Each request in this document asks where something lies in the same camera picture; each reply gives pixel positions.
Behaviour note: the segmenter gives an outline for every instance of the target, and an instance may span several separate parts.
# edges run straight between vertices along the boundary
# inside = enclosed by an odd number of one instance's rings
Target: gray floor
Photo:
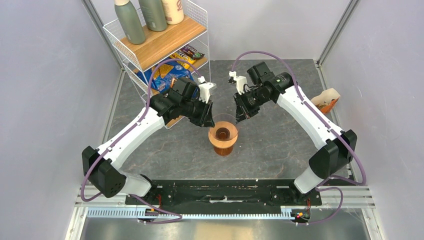
[[[246,70],[260,60],[242,60],[236,70]],[[265,60],[275,74],[287,71],[275,60]],[[323,87],[311,59],[288,60],[304,93],[312,98]],[[217,89],[212,96],[213,115],[235,114],[235,85],[228,83],[232,60],[211,61],[212,82]],[[209,80],[207,66],[200,72]],[[124,79],[114,113],[109,137],[124,128],[144,107],[128,76]],[[151,179],[293,179],[308,165],[317,151],[301,126],[282,108],[268,102],[258,115],[237,125],[238,140],[226,157],[217,155],[208,140],[208,128],[192,125],[186,118],[171,129],[155,132],[123,165],[132,174],[145,174]],[[347,177],[346,169],[339,172]]]

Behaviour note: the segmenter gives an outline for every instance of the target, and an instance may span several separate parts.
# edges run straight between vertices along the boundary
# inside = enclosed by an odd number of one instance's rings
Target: wooden shelf
[[[184,20],[179,24],[168,25],[164,31],[151,31],[147,26],[144,26],[143,30],[146,41],[142,44],[132,44],[126,37],[121,39],[121,42],[135,53],[143,70],[153,67],[161,59],[207,31],[204,26],[188,16],[184,16]]]
[[[204,56],[201,59],[197,60],[193,65],[199,69],[203,64],[205,64],[208,61],[208,59]],[[193,73],[195,70],[192,67],[189,67],[188,70],[190,73]]]

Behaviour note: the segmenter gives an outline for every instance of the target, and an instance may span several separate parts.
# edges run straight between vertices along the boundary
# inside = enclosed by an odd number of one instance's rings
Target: wire shelf
[[[185,15],[187,15],[188,17],[190,17],[191,19],[193,19],[194,21],[196,21],[197,23],[199,23],[200,25],[208,29],[208,12],[205,9],[201,8],[197,4],[191,2],[190,0],[182,0],[182,6],[183,6]],[[140,8],[137,9],[137,14],[141,21],[141,25],[145,26],[146,21],[143,17],[143,13]],[[125,38],[125,33],[118,19],[115,19],[105,24],[103,26],[103,29],[106,32],[106,35],[109,41],[112,43],[112,46],[116,49],[118,53],[120,53],[125,59],[127,59],[140,71],[144,72],[145,70],[147,70],[141,67],[139,59],[137,58],[136,54],[133,51],[131,51],[125,44],[122,43],[121,39]],[[197,39],[202,35],[204,34],[200,34],[199,36],[194,37],[190,41],[193,41],[194,39]],[[202,42],[203,45],[199,45],[198,50],[201,51],[202,53],[205,53],[207,58],[209,58],[209,47],[208,47],[209,44],[207,41],[208,36],[203,37],[203,39],[206,39],[206,40],[200,40],[200,42]],[[163,58],[155,62],[154,65],[160,63],[163,59],[167,58],[172,53],[173,52],[170,52],[168,55],[164,55]]]
[[[207,61],[197,66],[197,68],[200,69],[201,67],[207,65],[209,67],[208,74],[210,79],[211,71],[210,71],[210,61],[209,61],[210,52],[209,52],[209,33],[208,33],[208,12],[190,0],[182,0],[182,6],[183,6],[184,14],[190,17],[195,22],[197,22],[199,25],[202,25],[203,27],[205,27],[206,31],[186,41],[180,47],[183,47],[186,44],[190,44],[195,49],[199,50],[201,53],[204,53],[204,56],[207,58]],[[143,17],[143,13],[140,8],[137,9],[137,14],[140,19],[141,25],[146,26],[146,21]],[[144,103],[146,103],[148,86],[135,74],[134,71],[137,68],[139,71],[142,72],[144,79],[146,79],[144,71],[148,70],[148,68],[145,66],[146,69],[143,69],[141,67],[141,64],[139,62],[137,55],[133,51],[131,51],[129,47],[127,47],[121,41],[122,39],[126,37],[126,35],[124,33],[124,30],[121,27],[121,23],[119,19],[115,19],[105,24],[103,26],[103,29],[109,41],[111,42],[112,46],[115,48],[116,52],[121,58],[121,61],[124,66],[124,70],[131,78],[133,84],[135,86],[138,86],[142,90],[141,92],[136,88],[138,94],[140,95],[141,100]],[[173,52],[163,55],[159,60],[157,60],[157,62],[154,63],[154,66],[160,63],[161,61],[163,61],[164,59],[166,59],[167,57],[169,57],[171,54],[173,54]]]

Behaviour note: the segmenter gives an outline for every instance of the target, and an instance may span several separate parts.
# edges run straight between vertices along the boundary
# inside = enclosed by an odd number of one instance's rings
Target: snack bag
[[[155,67],[156,66],[153,66],[151,69],[144,72],[147,80],[144,79],[140,71],[137,72],[137,76],[147,85]],[[177,62],[167,62],[166,64],[160,66],[159,69],[155,72],[153,81],[151,82],[151,88],[159,91],[160,93],[163,93],[171,87],[173,79],[178,79],[181,77],[187,77],[194,81],[189,70],[184,69],[184,67]]]
[[[321,113],[328,114],[334,108],[339,98],[340,94],[334,88],[329,88],[322,91],[320,95],[312,98],[310,101]]]
[[[176,52],[174,52],[173,54],[171,54],[171,56],[169,56],[172,59],[183,59],[186,60],[187,62],[194,64],[196,62],[196,60],[194,60],[193,58],[187,56],[184,52],[182,52],[181,50],[178,50]],[[185,62],[182,61],[177,61],[177,63],[179,63],[181,66],[183,66],[185,69],[189,69],[190,65],[188,65]]]
[[[194,60],[199,60],[205,56],[204,53],[199,52],[196,48],[190,46],[189,44],[181,48],[181,51]]]

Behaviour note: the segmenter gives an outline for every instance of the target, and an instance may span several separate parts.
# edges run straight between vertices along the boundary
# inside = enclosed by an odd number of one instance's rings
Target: clear plastic cup
[[[239,135],[236,118],[230,114],[221,113],[214,116],[213,121],[215,127],[209,128],[209,141],[217,154],[227,156],[233,151]]]

